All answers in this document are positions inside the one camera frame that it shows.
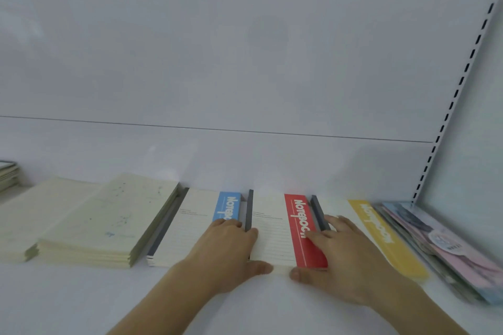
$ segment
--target blue logo on notebook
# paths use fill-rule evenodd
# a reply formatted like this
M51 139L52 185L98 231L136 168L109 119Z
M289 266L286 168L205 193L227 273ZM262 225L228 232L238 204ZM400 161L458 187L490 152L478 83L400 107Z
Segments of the blue logo on notebook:
M213 215L213 221L224 218L230 220L239 216L239 203L241 202L241 193L238 192L220 192L218 195L217 206Z

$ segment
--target yellow strip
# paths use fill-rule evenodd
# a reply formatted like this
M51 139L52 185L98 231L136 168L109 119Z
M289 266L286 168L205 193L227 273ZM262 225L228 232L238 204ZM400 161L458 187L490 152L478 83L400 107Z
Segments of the yellow strip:
M348 202L395 269L417 282L428 279L428 271L424 265L386 221L374 211L368 201L348 200Z

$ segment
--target red strip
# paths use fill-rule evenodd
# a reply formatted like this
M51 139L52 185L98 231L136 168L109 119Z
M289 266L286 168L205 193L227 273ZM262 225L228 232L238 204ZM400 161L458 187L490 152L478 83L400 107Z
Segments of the red strip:
M302 234L308 230L316 230L307 198L303 195L285 194L285 202L297 266L299 268L326 268L326 258L321 250L309 238L302 237Z

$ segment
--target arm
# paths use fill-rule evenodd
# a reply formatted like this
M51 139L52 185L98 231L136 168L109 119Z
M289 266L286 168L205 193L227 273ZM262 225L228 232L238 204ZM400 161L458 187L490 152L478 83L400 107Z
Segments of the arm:
M216 294L249 278L272 272L272 265L248 262L258 230L245 232L236 220L214 221L185 258L108 335L182 334Z
M341 216L325 219L336 231L306 235L326 256L327 271L295 268L291 279L371 307L400 335L467 335L422 288L399 274L355 224Z

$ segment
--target notebook spine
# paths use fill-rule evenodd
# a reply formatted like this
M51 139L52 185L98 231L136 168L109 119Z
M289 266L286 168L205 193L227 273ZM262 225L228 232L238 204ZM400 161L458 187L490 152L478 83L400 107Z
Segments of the notebook spine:
M316 218L320 231L330 230L330 225L324 219L324 213L321 209L321 205L319 204L318 198L316 195L311 196L311 208L314 213L314 217Z
M248 192L248 202L247 202L247 215L244 222L244 230L249 231L252 229L252 214L253 214L253 189Z
M167 229L170 227L171 223L173 222L173 218L178 212L178 209L180 208L180 205L182 205L182 202L184 201L185 196L187 195L187 192L189 192L189 188L184 188L181 192L180 195L173 201L173 205L170 208L170 211L167 214L166 217L166 222L162 229L159 232L159 235L157 235L157 238L155 239L154 243L150 247L148 253L147 253L147 258L152 258L155 254L155 251L159 247L160 242L164 238Z

